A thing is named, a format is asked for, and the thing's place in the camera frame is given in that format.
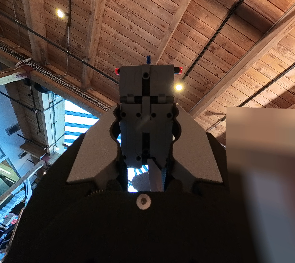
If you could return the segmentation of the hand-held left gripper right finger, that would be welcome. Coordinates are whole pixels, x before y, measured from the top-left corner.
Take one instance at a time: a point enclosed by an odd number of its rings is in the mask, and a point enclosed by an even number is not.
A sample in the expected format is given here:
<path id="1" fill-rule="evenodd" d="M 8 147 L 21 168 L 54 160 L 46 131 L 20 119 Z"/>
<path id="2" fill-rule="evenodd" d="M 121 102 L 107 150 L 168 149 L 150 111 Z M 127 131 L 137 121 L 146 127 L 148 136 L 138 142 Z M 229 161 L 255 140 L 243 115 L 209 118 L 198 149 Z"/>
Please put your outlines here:
<path id="1" fill-rule="evenodd" d="M 164 190 L 180 180 L 184 191 L 198 183 L 222 185 L 223 178 L 205 130 L 178 104 L 173 105 L 172 143 L 165 166 Z"/>

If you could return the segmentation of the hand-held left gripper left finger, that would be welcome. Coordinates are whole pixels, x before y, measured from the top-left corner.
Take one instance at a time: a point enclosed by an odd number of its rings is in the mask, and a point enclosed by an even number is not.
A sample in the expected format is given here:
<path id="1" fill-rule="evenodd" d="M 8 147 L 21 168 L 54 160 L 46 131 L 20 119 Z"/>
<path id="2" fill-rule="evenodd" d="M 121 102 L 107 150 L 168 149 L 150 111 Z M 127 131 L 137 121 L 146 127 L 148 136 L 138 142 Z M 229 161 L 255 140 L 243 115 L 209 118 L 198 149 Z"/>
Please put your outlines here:
<path id="1" fill-rule="evenodd" d="M 127 165 L 120 143 L 120 106 L 113 106 L 86 133 L 67 182 L 93 182 L 99 190 L 109 180 L 117 180 L 124 191 L 128 187 Z"/>

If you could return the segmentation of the grey building block robot model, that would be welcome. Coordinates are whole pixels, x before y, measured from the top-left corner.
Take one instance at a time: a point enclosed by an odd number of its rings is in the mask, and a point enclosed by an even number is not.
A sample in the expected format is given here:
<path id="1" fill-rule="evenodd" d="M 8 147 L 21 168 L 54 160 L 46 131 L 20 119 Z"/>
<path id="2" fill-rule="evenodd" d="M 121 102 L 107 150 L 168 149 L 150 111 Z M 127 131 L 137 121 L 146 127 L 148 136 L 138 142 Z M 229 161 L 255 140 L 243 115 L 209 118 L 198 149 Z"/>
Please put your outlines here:
<path id="1" fill-rule="evenodd" d="M 173 139 L 174 65 L 121 66 L 121 150 L 128 167 L 141 168 L 152 159 L 165 168 Z"/>

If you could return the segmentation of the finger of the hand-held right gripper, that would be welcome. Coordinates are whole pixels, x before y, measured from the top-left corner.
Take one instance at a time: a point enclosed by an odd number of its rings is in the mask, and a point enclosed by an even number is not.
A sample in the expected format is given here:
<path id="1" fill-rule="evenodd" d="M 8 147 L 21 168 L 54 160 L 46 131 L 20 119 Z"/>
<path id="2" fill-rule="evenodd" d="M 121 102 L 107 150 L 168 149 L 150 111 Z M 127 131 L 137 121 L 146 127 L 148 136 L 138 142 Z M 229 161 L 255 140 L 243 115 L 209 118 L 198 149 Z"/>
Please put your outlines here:
<path id="1" fill-rule="evenodd" d="M 167 168 L 159 169 L 152 158 L 149 158 L 147 161 L 149 167 L 148 173 L 150 191 L 164 192 Z"/>

